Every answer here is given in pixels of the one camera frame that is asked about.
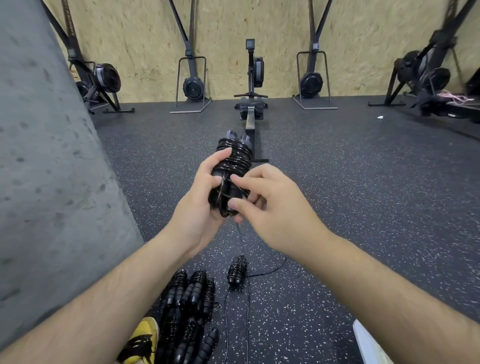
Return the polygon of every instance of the left hand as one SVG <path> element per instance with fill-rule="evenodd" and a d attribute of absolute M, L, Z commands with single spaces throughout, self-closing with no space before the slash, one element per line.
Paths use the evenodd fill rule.
<path fill-rule="evenodd" d="M 193 258 L 213 239 L 226 220 L 218 209 L 211 209 L 208 195 L 218 187 L 221 177 L 212 176 L 212 169 L 227 158 L 232 148 L 220 150 L 204 160 L 195 175 L 192 187 L 179 201 L 173 216 L 165 227 L 170 239 L 182 250 L 186 259 Z"/>

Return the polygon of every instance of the forearm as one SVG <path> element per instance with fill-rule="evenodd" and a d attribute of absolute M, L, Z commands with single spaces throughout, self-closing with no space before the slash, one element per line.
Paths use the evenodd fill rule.
<path fill-rule="evenodd" d="M 113 363 L 183 263 L 167 230 L 0 353 L 0 362 Z"/>
<path fill-rule="evenodd" d="M 346 239 L 332 235 L 303 263 L 394 363 L 480 363 L 480 326 Z"/>

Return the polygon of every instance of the right hand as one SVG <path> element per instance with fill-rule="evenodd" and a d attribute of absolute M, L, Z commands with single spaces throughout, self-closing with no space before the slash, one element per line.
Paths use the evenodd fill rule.
<path fill-rule="evenodd" d="M 298 261 L 309 254 L 312 244 L 333 235 L 295 182 L 278 168 L 263 164 L 244 177 L 232 175 L 231 180 L 251 191 L 247 200 L 229 200 L 228 206 L 241 214 L 234 217 L 235 221 L 240 223 L 245 217 L 271 248 Z"/>

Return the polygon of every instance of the hand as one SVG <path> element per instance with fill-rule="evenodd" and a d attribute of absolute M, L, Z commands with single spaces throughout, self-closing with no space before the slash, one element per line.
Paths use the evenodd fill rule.
<path fill-rule="evenodd" d="M 186 259 L 194 257 L 213 239 L 226 220 L 218 209 L 212 210 L 208 195 L 218 187 L 221 177 L 212 176 L 212 169 L 227 158 L 232 148 L 220 150 L 204 160 L 195 175 L 191 189 L 179 201 L 173 216 L 165 227 L 169 239 L 177 244 Z"/>
<path fill-rule="evenodd" d="M 250 190 L 247 200 L 232 198 L 228 206 L 241 213 L 273 249 L 299 260 L 312 242 L 329 239 L 331 233 L 317 217 L 298 186 L 278 168 L 263 164 L 243 178 L 232 175 L 238 187 Z"/>

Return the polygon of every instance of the fingernail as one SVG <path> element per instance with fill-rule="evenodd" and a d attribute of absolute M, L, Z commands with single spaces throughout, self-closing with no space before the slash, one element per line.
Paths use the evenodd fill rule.
<path fill-rule="evenodd" d="M 236 210 L 237 209 L 237 199 L 236 198 L 231 198 L 228 200 L 228 207 L 230 207 L 231 209 L 234 209 Z"/>

